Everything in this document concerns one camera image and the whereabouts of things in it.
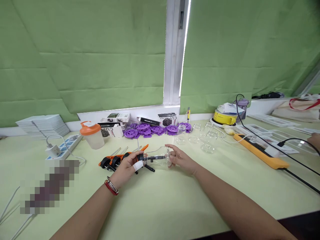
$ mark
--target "orange power strip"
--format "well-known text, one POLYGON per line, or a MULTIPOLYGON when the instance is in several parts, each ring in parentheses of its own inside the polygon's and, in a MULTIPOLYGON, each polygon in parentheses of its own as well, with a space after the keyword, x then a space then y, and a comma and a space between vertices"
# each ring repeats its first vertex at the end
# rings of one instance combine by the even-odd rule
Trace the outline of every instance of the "orange power strip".
MULTIPOLYGON (((237 141, 241 140, 243 137, 243 134, 235 134, 233 136, 233 138, 237 141)), ((252 152, 254 155, 256 155, 258 158, 260 158, 273 169, 288 168, 290 166, 287 162, 281 160, 280 158, 274 158, 271 157, 269 154, 265 153, 264 148, 257 143, 251 143, 249 141, 246 141, 246 139, 243 139, 239 143, 241 143, 250 152, 252 152)))

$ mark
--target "power strip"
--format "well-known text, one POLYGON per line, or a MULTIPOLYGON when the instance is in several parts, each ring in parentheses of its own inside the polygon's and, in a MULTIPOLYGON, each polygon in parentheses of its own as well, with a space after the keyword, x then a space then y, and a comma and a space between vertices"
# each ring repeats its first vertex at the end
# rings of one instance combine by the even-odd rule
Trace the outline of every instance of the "power strip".
MULTIPOLYGON (((66 144, 71 152, 75 148, 75 146, 80 142, 82 137, 82 135, 76 134, 71 135, 66 139, 66 144)), ((67 147, 65 146, 64 142, 59 146, 59 149, 61 150, 61 153, 58 157, 52 158, 49 156, 46 158, 46 160, 65 160, 70 155, 70 152, 67 150, 67 147)))

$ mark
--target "light green table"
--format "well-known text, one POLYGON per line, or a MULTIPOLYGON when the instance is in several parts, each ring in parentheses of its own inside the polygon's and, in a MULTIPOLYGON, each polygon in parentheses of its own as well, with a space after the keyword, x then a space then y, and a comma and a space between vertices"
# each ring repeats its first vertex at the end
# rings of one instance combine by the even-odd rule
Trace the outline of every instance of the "light green table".
MULTIPOLYGON (((250 118, 245 123, 275 129, 272 125, 250 118)), ((303 126, 319 129, 319 124, 306 123, 303 126)), ((287 128, 281 130, 303 139, 309 137, 287 128)), ((147 151, 154 151, 166 143, 173 143, 173 136, 140 137, 139 141, 142 146, 149 144, 147 151)), ((50 142, 60 144, 61 140, 50 142)), ((98 167, 98 163, 117 148, 124 149, 126 146, 132 151, 137 147, 137 141, 124 137, 106 139, 105 146, 99 150, 92 150, 86 141, 81 141, 73 153, 85 157, 87 163, 80 167, 64 200, 59 202, 58 207, 48 208, 45 214, 35 216, 17 239, 49 239, 91 197, 107 175, 112 174, 98 167)), ((44 161, 47 157, 45 148, 45 141, 33 141, 28 136, 0 140, 0 211, 14 189, 20 184, 22 186, 8 208, 9 217, 6 214, 7 219, 0 225, 0 239, 10 239, 27 217, 20 215, 19 208, 14 209, 18 207, 19 200, 26 198, 23 194, 32 192, 33 187, 39 186, 39 180, 44 180, 49 172, 44 161)), ((213 155, 207 155, 199 145, 189 143, 181 149, 252 198, 276 219, 320 210, 320 196, 317 193, 285 172, 270 168, 239 143, 229 144, 218 139, 213 155)), ((302 150, 300 152, 292 156, 320 172, 320 158, 302 150)), ((287 157, 283 159, 291 164, 289 169, 292 172, 320 189, 319 176, 287 157)), ((155 173, 145 168, 139 170, 139 174, 134 175, 120 190, 101 230, 100 239, 194 239, 229 230, 193 177, 186 175, 179 167, 154 168, 155 173)))

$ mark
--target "white box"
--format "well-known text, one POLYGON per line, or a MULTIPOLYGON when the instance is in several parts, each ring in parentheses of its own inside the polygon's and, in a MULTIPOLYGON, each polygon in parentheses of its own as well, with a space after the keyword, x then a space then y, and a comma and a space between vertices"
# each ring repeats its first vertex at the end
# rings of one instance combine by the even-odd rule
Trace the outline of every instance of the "white box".
POLYGON ((110 113, 108 117, 102 119, 102 122, 122 123, 122 122, 129 122, 129 120, 130 120, 130 113, 110 113))
POLYGON ((123 129, 126 124, 120 126, 118 123, 98 123, 101 126, 102 136, 104 138, 123 137, 123 129))

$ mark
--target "orange lid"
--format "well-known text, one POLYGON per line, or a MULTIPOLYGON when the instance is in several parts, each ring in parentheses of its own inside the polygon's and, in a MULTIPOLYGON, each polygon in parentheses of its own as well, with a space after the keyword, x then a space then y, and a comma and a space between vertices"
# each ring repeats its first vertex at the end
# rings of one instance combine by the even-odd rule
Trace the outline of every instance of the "orange lid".
POLYGON ((101 130, 101 126, 99 124, 94 124, 91 121, 85 121, 81 123, 82 128, 80 129, 80 133, 83 136, 92 135, 101 130))

